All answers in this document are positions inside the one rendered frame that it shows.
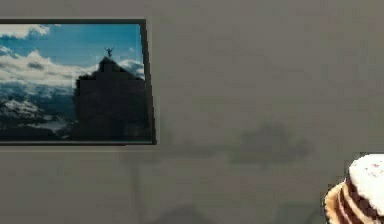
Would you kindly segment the white layered birthday cake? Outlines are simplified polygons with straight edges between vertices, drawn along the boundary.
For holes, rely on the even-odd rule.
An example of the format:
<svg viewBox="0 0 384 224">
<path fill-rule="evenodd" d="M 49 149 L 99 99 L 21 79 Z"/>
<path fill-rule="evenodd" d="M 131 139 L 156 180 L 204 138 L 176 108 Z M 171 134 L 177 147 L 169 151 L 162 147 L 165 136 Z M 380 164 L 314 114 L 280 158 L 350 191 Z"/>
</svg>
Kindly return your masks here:
<svg viewBox="0 0 384 224">
<path fill-rule="evenodd" d="M 384 224 L 384 154 L 354 160 L 323 206 L 326 224 Z"/>
</svg>

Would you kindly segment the framed mountain sky picture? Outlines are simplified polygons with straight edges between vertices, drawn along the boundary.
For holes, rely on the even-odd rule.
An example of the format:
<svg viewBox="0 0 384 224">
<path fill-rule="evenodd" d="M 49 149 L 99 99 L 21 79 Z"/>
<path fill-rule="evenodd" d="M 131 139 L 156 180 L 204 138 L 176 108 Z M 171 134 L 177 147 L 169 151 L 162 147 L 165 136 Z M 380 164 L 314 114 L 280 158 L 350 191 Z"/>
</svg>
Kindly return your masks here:
<svg viewBox="0 0 384 224">
<path fill-rule="evenodd" d="M 0 19 L 0 145 L 153 145 L 144 19 Z"/>
</svg>

